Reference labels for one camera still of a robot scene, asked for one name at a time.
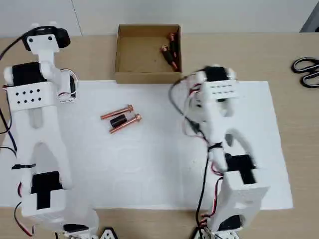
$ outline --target bolt head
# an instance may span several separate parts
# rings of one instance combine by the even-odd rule
[[[136,119],[137,119],[138,121],[141,121],[141,120],[142,120],[142,116],[141,116],[140,114],[135,115],[135,117],[136,117]]]

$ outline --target black scissors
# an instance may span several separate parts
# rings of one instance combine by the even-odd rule
[[[310,66],[303,68],[297,68],[297,65],[301,62],[313,63]],[[309,74],[304,75],[300,79],[300,83],[307,88],[319,88],[319,82],[317,84],[311,84],[309,79],[319,76],[319,60],[313,57],[303,57],[293,62],[291,70],[294,73],[300,74],[308,72]]]

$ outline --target copper bolt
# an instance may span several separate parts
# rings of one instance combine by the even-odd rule
[[[163,45],[160,48],[160,51],[161,52],[167,52],[168,55],[171,55],[169,50],[168,50],[168,46],[166,46],[166,45]],[[172,56],[168,57],[168,55],[164,55],[165,60],[168,62],[168,64],[170,64],[174,68],[175,71],[177,71],[178,67],[177,67],[176,63],[174,62],[173,57]]]
[[[122,108],[122,109],[119,109],[117,111],[113,111],[113,112],[110,112],[110,113],[108,113],[106,115],[101,116],[101,119],[104,120],[104,119],[112,117],[112,116],[117,116],[117,115],[120,115],[122,113],[132,112],[132,111],[133,111],[133,106],[132,105],[128,105],[126,108]]]
[[[175,40],[175,38],[174,38],[174,33],[173,33],[173,32],[171,32],[171,33],[168,35],[168,39],[169,39],[170,41],[174,41],[174,40]]]
[[[126,121],[125,123],[121,124],[120,126],[118,126],[118,127],[116,127],[116,128],[111,129],[111,130],[110,130],[110,133],[115,133],[116,131],[118,131],[118,130],[120,130],[120,129],[122,129],[122,128],[128,126],[129,124],[134,123],[134,122],[140,122],[141,119],[142,119],[142,117],[141,117],[139,114],[137,114],[137,115],[135,115],[134,118],[132,118],[132,119]]]

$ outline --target black cylinder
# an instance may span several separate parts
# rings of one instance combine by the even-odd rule
[[[126,121],[128,121],[125,117],[125,114],[121,114],[117,117],[115,117],[114,119],[110,120],[111,126],[113,128],[116,128],[118,126],[120,126],[121,124],[125,123]]]

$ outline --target white wall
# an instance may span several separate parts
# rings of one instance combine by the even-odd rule
[[[0,37],[18,36],[34,22],[50,21],[71,35],[81,35],[71,0],[0,0]]]
[[[0,0],[0,37],[16,36],[33,22],[51,20],[71,35],[113,34],[119,23],[179,23],[183,32],[299,32],[317,2]]]

